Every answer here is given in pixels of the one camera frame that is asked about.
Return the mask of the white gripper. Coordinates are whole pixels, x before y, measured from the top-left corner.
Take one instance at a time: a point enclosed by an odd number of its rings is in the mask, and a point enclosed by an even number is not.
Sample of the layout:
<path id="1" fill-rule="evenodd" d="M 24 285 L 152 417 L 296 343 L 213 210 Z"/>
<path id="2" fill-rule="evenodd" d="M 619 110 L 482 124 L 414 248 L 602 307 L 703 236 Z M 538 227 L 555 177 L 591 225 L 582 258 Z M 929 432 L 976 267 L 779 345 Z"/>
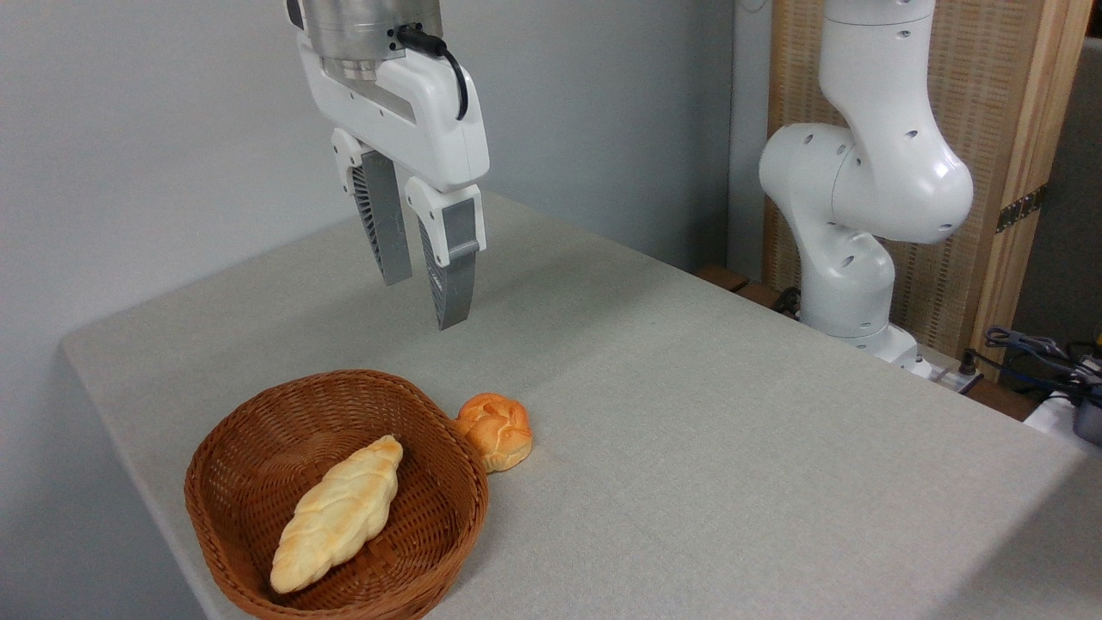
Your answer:
<path id="1" fill-rule="evenodd" d="M 467 113 L 458 119 L 455 74 L 446 59 L 409 52 L 378 65 L 374 81 L 347 85 L 323 70 L 304 33 L 298 44 L 320 113 L 338 127 L 331 145 L 341 184 L 361 216 L 385 284 L 411 278 L 398 164 L 415 176 L 406 181 L 406 203 L 418 217 L 437 329 L 465 320 L 476 258 L 486 248 L 483 196 L 473 183 L 491 166 L 471 75 L 464 76 Z"/>

